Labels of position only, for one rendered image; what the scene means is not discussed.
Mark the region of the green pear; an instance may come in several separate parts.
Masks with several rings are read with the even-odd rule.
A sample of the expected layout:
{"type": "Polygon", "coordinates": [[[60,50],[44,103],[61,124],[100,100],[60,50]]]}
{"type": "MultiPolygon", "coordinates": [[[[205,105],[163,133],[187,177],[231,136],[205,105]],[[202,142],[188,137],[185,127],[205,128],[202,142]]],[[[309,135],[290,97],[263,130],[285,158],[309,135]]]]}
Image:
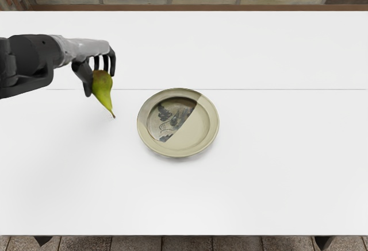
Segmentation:
{"type": "Polygon", "coordinates": [[[116,116],[113,113],[111,90],[113,80],[111,75],[104,70],[93,71],[93,83],[91,87],[92,94],[97,98],[101,105],[109,111],[113,118],[116,116]]]}

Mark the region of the beige patterned plate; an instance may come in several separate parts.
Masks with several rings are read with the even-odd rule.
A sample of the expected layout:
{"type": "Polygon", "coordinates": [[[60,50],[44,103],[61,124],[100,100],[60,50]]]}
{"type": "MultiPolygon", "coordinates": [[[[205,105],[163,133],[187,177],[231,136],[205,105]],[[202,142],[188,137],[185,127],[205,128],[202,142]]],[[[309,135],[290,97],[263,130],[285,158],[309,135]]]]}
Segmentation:
{"type": "Polygon", "coordinates": [[[200,92],[171,88],[149,97],[137,116],[137,131],[153,152],[173,158],[196,155],[217,136],[220,118],[215,105],[200,92]]]}

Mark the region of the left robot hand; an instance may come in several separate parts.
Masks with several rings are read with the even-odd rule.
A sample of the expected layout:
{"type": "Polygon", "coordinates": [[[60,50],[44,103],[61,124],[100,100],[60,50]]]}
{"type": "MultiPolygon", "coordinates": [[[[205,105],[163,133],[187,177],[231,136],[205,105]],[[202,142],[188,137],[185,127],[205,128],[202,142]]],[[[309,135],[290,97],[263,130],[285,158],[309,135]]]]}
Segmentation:
{"type": "Polygon", "coordinates": [[[63,55],[61,66],[71,63],[74,74],[82,81],[86,97],[92,94],[93,70],[89,66],[89,58],[96,61],[94,70],[99,70],[99,57],[103,58],[104,71],[114,76],[116,70],[116,54],[108,41],[86,38],[64,38],[54,36],[60,45],[63,55]]]}

